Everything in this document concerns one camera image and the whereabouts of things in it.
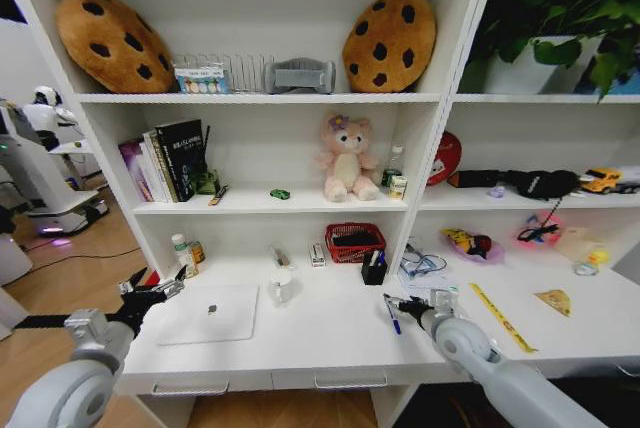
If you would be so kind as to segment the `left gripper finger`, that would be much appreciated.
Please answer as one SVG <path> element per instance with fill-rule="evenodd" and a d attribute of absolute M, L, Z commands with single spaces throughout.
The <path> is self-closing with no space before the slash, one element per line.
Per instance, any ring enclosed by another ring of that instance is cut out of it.
<path fill-rule="evenodd" d="M 187 266 L 184 265 L 173 278 L 165 281 L 161 281 L 159 275 L 154 272 L 148 278 L 151 300 L 153 302 L 165 302 L 183 290 L 186 268 Z"/>
<path fill-rule="evenodd" d="M 119 292 L 121 294 L 128 294 L 147 290 L 148 287 L 146 285 L 140 284 L 146 272 L 147 268 L 142 268 L 141 270 L 132 274 L 128 280 L 118 285 Z"/>

